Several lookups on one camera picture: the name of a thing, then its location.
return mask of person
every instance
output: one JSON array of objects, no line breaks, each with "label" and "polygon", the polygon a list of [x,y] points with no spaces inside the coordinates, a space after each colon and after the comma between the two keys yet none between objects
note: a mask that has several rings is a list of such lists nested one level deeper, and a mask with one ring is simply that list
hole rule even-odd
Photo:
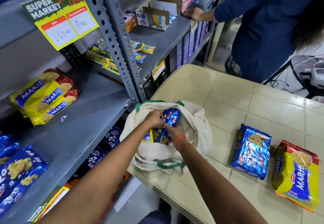
[{"label": "person", "polygon": [[[45,215],[39,224],[93,224],[108,205],[144,135],[153,128],[166,128],[181,153],[206,206],[217,224],[266,224],[253,205],[210,165],[183,137],[180,124],[163,123],[163,110],[151,111],[115,149],[109,152]],[[140,224],[170,224],[170,209],[153,211]]]},{"label": "person", "polygon": [[224,0],[206,13],[195,8],[183,14],[217,23],[243,15],[225,69],[228,74],[262,83],[296,49],[321,43],[323,6],[324,0]]}]

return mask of long dark hair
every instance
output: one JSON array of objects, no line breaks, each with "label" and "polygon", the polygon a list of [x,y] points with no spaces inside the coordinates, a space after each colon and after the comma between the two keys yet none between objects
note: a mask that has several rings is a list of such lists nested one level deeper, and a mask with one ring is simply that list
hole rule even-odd
[{"label": "long dark hair", "polygon": [[316,46],[324,38],[324,0],[313,0],[300,15],[294,28],[293,42],[296,48]]}]

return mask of dark pants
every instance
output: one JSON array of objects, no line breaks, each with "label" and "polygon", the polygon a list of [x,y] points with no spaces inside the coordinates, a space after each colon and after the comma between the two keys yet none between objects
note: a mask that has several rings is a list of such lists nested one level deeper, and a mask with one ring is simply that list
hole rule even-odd
[{"label": "dark pants", "polygon": [[164,213],[161,210],[155,210],[145,216],[138,224],[171,224],[170,211]]}]

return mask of navy blue kurta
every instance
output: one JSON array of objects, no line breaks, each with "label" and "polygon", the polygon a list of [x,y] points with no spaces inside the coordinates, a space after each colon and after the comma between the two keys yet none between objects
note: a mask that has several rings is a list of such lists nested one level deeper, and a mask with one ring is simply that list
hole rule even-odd
[{"label": "navy blue kurta", "polygon": [[232,49],[242,78],[262,83],[287,61],[295,51],[292,32],[297,16],[311,1],[224,0],[214,8],[217,22],[243,15]]}]

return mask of hand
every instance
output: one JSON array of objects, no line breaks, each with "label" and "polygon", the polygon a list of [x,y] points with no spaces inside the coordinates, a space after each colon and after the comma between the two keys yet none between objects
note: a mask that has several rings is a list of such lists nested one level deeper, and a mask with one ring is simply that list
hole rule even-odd
[{"label": "hand", "polygon": [[161,128],[166,128],[170,134],[170,137],[173,141],[176,141],[177,137],[179,135],[185,134],[184,130],[183,130],[183,125],[182,124],[178,124],[175,128],[171,127],[169,124],[167,123],[163,123]]},{"label": "hand", "polygon": [[144,119],[144,123],[147,125],[149,130],[153,128],[161,127],[163,124],[163,121],[161,120],[161,117],[163,116],[163,110],[162,109],[155,109],[148,113],[148,115]]},{"label": "hand", "polygon": [[199,9],[196,7],[195,9],[187,9],[183,12],[183,15],[185,17],[192,17],[196,21],[201,21],[201,14],[203,14],[204,11],[202,9]]}]

